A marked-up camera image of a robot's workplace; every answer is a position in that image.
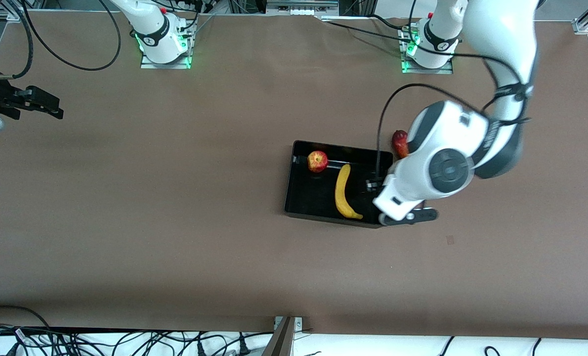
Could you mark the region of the yellow banana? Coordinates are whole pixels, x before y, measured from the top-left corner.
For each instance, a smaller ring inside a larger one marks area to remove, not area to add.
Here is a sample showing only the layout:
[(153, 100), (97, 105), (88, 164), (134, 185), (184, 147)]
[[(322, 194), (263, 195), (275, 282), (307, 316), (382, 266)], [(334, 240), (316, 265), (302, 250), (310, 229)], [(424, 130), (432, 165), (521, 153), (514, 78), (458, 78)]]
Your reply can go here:
[(346, 184), (348, 183), (348, 178), (350, 176), (351, 166), (350, 164), (345, 164), (339, 170), (335, 190), (334, 190), (334, 200), (337, 211), (347, 219), (355, 219), (355, 220), (362, 220), (363, 215), (355, 212), (355, 210), (351, 207), (346, 199)]

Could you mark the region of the black plastic box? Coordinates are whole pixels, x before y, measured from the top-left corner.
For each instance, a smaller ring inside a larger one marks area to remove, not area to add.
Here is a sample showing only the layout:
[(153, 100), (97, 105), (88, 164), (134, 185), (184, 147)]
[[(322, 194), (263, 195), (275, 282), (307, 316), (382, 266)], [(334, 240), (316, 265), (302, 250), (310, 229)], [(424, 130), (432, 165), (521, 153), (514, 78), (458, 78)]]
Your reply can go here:
[[(307, 156), (323, 151), (328, 166), (321, 172), (308, 169)], [(293, 143), (284, 210), (289, 217), (366, 228), (380, 228), (380, 210), (373, 205), (377, 193), (367, 187), (376, 178), (375, 149), (352, 148), (306, 140)], [(346, 200), (362, 219), (348, 219), (335, 205), (338, 173), (345, 164), (351, 166), (346, 182)]]

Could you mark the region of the red yellow apple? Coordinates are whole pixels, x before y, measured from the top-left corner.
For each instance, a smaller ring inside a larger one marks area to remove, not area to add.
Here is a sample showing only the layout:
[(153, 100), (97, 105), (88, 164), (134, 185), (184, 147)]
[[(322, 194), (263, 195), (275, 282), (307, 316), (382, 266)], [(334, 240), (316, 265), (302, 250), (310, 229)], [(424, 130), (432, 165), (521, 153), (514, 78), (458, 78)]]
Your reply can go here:
[(319, 173), (325, 170), (328, 164), (328, 156), (323, 151), (312, 151), (307, 156), (307, 168), (310, 172)]

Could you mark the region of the red yellow mango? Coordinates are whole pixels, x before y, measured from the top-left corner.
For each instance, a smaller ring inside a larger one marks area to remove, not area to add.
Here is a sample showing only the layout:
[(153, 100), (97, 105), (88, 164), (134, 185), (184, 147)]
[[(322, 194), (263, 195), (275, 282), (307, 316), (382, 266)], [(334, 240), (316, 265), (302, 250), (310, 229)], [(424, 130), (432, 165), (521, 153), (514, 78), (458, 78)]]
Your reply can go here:
[(392, 146), (399, 159), (406, 158), (409, 154), (408, 133), (404, 130), (397, 130), (392, 135)]

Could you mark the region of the grey aluminium bar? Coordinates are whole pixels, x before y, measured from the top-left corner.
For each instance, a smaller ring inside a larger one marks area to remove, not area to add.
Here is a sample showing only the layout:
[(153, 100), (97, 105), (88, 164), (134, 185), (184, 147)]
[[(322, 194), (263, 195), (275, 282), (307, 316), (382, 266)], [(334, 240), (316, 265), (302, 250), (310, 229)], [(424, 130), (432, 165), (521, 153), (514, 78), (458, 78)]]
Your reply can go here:
[(261, 356), (292, 356), (296, 327), (296, 317), (280, 318), (276, 331), (272, 334)]

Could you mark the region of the silver frame bracket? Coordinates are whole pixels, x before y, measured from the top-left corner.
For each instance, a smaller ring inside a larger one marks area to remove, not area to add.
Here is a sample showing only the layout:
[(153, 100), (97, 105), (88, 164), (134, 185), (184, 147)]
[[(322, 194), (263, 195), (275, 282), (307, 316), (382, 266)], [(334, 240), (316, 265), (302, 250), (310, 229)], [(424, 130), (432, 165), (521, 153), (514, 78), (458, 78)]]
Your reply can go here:
[(43, 9), (47, 0), (2, 0), (1, 6), (6, 9), (8, 22), (20, 22), (20, 15), (23, 13), (23, 6), (30, 9)]

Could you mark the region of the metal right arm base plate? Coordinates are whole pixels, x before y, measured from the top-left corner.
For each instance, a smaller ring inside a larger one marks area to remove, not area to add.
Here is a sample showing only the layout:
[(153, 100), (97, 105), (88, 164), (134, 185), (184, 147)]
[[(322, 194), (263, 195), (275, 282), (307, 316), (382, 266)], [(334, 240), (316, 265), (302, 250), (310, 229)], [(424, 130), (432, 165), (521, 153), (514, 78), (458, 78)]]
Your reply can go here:
[(141, 68), (178, 69), (192, 67), (196, 25), (185, 19), (166, 17), (163, 25), (151, 34), (136, 32), (142, 52)]

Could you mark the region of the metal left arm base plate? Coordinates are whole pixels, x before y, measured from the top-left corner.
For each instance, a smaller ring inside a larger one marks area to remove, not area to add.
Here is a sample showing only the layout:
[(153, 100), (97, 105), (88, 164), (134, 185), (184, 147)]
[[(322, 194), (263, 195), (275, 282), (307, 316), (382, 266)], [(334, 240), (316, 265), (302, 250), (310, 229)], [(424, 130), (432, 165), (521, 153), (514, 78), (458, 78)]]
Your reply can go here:
[(440, 68), (426, 68), (422, 65), (416, 63), (414, 59), (414, 54), (416, 54), (418, 49), (418, 44), (420, 42), (420, 38), (416, 35), (417, 31), (412, 29), (413, 39), (418, 41), (415, 43), (411, 40), (408, 32), (408, 27), (403, 26), (400, 30), (397, 30), (399, 40), (399, 49), (400, 49), (400, 58), (402, 63), (402, 72), (404, 74), (438, 74), (438, 75), (451, 75), (454, 72), (452, 60), (448, 59)]

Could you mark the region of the small metal table bracket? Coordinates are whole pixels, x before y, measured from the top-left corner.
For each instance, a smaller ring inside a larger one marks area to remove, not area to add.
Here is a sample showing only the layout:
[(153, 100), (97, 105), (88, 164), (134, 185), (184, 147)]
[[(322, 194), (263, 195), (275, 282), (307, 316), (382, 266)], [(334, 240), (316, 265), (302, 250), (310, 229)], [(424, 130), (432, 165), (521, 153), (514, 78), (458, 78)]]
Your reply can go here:
[[(284, 320), (284, 317), (278, 316), (274, 318), (273, 329), (276, 331), (281, 324), (281, 321)], [(300, 333), (303, 330), (303, 318), (301, 317), (294, 317), (294, 332)]]

